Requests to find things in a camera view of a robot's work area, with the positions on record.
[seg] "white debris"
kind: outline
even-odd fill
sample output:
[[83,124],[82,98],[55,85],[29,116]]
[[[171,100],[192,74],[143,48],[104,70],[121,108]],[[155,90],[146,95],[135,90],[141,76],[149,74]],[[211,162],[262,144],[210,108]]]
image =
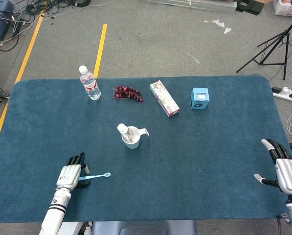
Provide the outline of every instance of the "white debris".
[[189,55],[194,61],[196,61],[196,63],[200,64],[195,56],[191,55],[189,52],[187,52],[187,55]]
[[232,30],[231,28],[226,28],[224,34],[229,33],[231,30]]
[[220,22],[220,19],[218,19],[218,20],[216,20],[216,21],[212,21],[213,23],[216,23],[218,26],[220,26],[220,27],[225,27],[225,24],[224,24],[224,22]]

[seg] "tripod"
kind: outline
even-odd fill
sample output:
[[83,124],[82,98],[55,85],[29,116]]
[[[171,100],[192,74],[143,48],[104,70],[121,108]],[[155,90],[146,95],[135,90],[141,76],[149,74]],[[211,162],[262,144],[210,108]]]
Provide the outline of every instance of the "tripod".
[[[245,63],[245,65],[243,65],[240,69],[238,69],[236,71],[239,72],[240,70],[242,70],[245,66],[247,66],[251,61],[254,61],[255,63],[257,63],[258,65],[284,65],[284,77],[283,80],[285,80],[286,77],[286,67],[287,67],[287,55],[288,55],[288,45],[289,45],[289,31],[292,29],[292,24],[291,26],[289,26],[288,29],[286,29],[284,32],[277,34],[276,36],[268,39],[267,41],[261,43],[259,46],[262,46],[263,44],[265,44],[264,49],[262,51],[260,51],[258,54],[256,54],[251,60],[249,60],[247,63]],[[285,61],[283,63],[272,63],[272,64],[266,64],[264,63],[266,61],[266,59],[271,55],[271,53],[274,51],[274,49],[283,41],[283,39],[286,37],[286,51],[285,51]],[[271,48],[271,50],[267,53],[267,55],[265,55],[266,50],[272,46],[274,44],[274,46]],[[258,62],[256,60],[256,58],[261,55],[261,60],[260,62]]]

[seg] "power strip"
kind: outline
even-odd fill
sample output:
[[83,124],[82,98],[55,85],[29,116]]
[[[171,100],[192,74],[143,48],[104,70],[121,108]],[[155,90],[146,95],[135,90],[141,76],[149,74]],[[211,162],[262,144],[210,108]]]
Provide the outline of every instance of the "power strip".
[[292,90],[290,87],[284,87],[283,89],[272,87],[272,92],[274,97],[292,101]]

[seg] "grape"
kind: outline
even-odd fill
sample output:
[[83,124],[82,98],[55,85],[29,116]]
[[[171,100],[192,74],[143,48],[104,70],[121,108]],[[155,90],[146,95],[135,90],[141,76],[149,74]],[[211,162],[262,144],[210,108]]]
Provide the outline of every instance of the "grape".
[[141,92],[133,87],[117,85],[113,89],[113,96],[116,99],[135,99],[137,102],[143,102]]

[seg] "toothpaste box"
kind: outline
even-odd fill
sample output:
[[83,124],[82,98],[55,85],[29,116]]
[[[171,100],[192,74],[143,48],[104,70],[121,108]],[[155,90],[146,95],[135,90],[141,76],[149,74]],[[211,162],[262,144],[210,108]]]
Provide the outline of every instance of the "toothpaste box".
[[150,90],[155,95],[168,117],[173,116],[180,111],[180,108],[160,80],[150,84]]
[[190,95],[191,109],[205,109],[210,101],[208,88],[194,88]]

